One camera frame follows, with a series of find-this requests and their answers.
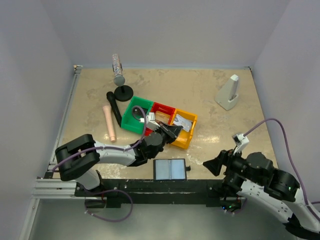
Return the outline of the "black leather card holder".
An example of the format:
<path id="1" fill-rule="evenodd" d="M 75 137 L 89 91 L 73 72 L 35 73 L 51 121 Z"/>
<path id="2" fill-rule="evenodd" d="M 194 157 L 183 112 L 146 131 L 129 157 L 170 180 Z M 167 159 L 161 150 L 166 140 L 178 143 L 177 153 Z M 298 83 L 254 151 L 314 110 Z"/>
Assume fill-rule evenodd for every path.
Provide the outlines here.
<path id="1" fill-rule="evenodd" d="M 155 181 L 186 180 L 191 170 L 184 158 L 155 159 L 153 161 L 153 179 Z"/>

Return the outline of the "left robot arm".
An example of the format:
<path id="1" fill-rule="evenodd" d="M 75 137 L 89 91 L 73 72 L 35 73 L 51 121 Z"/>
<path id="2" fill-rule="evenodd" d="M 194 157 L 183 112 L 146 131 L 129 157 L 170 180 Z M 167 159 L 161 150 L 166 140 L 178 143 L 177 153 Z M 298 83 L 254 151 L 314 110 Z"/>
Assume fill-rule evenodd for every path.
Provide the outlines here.
<path id="1" fill-rule="evenodd" d="M 55 150 L 58 171 L 64 182 L 75 180 L 87 191 L 93 192 L 103 186 L 101 174 L 93 169 L 96 164 L 118 164 L 126 167 L 144 165 L 173 143 L 183 130 L 182 126 L 161 123 L 148 136 L 130 145 L 104 144 L 84 134 Z"/>

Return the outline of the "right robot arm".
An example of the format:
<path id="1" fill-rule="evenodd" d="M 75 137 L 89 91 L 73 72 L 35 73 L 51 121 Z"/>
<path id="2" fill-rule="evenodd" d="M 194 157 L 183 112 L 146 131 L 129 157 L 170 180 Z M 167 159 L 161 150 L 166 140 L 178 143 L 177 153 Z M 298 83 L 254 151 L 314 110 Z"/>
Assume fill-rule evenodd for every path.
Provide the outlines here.
<path id="1" fill-rule="evenodd" d="M 214 176 L 226 167 L 223 191 L 255 201 L 292 235 L 303 240 L 320 238 L 320 212 L 307 199 L 302 184 L 289 172 L 275 168 L 261 152 L 242 158 L 241 153 L 222 150 L 203 166 Z"/>

